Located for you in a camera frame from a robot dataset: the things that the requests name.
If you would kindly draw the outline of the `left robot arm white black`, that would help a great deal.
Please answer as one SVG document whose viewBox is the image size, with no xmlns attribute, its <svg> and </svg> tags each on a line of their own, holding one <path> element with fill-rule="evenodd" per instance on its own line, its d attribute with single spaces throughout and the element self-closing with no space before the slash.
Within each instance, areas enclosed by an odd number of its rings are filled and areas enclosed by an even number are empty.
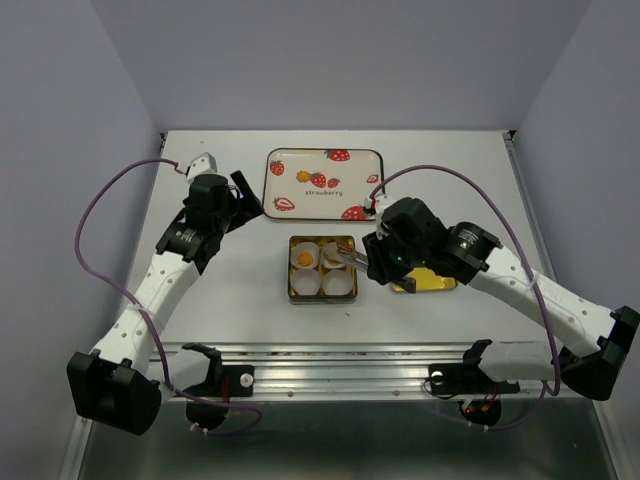
<svg viewBox="0 0 640 480">
<path fill-rule="evenodd" d="M 219 252 L 223 237 L 261 216 L 243 173 L 201 173 L 155 247 L 138 289 L 119 292 L 128 304 L 88 353 L 76 352 L 66 373 L 79 416 L 141 435 L 161 406 L 180 396 L 230 392 L 221 353 L 187 343 L 168 356 L 160 335 L 174 310 Z"/>
</svg>

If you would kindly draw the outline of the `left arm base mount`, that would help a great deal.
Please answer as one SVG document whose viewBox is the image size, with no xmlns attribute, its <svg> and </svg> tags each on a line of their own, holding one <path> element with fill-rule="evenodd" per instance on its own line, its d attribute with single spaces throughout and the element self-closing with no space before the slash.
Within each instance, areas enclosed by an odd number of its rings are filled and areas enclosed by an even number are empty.
<svg viewBox="0 0 640 480">
<path fill-rule="evenodd" d="M 187 343 L 169 359 L 171 380 L 188 401 L 185 414 L 192 431 L 205 436 L 244 433 L 256 426 L 262 413 L 255 407 L 230 407 L 233 399 L 253 395 L 255 368 L 252 365 L 225 365 L 220 351 L 199 343 Z M 231 411 L 254 415 L 243 426 L 224 427 Z"/>
</svg>

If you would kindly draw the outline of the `gold tin lid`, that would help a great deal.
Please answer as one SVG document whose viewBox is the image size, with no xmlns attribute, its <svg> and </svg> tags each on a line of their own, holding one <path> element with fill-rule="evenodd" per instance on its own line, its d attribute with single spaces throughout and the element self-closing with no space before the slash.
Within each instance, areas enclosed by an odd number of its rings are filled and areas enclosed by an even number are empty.
<svg viewBox="0 0 640 480">
<path fill-rule="evenodd" d="M 442 277 L 427 268 L 413 269 L 404 277 L 403 285 L 393 284 L 391 289 L 397 293 L 424 293 L 453 290 L 458 281 L 451 277 Z"/>
</svg>

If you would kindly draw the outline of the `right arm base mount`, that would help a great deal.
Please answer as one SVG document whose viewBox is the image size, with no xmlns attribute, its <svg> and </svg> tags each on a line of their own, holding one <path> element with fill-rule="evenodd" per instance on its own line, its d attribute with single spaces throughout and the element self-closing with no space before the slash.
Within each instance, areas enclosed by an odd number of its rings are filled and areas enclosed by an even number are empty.
<svg viewBox="0 0 640 480">
<path fill-rule="evenodd" d="M 478 366 L 462 363 L 432 365 L 423 388 L 436 399 L 458 400 L 464 420 L 487 428 L 495 427 L 501 419 L 501 397 L 521 391 L 518 382 L 496 382 Z"/>
</svg>

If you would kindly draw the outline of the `metal tongs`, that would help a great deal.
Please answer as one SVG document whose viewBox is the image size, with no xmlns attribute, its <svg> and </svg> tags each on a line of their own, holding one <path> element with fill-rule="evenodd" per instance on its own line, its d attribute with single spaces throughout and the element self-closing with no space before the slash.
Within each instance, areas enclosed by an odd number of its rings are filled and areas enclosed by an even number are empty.
<svg viewBox="0 0 640 480">
<path fill-rule="evenodd" d="M 365 254 L 357 251 L 353 247 L 353 251 L 351 253 L 342 253 L 341 252 L 341 255 L 344 258 L 344 262 L 347 265 L 352 266 L 355 269 L 357 269 L 359 271 L 362 271 L 362 272 L 364 272 L 366 274 L 369 273 L 367 257 L 366 257 Z"/>
</svg>

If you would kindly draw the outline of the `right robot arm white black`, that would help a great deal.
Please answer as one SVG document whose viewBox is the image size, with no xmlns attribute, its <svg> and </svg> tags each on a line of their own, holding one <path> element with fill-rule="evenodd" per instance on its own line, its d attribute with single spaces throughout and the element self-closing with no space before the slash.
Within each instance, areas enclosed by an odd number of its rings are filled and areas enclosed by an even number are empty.
<svg viewBox="0 0 640 480">
<path fill-rule="evenodd" d="M 611 397 L 639 327 L 628 306 L 594 304 L 525 265 L 500 240 L 470 223 L 447 227 L 426 204 L 383 195 L 365 202 L 376 229 L 363 239 L 367 276 L 407 292 L 408 275 L 424 267 L 513 308 L 545 330 L 525 343 L 475 341 L 458 363 L 438 364 L 431 384 L 440 395 L 471 395 L 519 381 L 561 382 L 596 401 Z"/>
</svg>

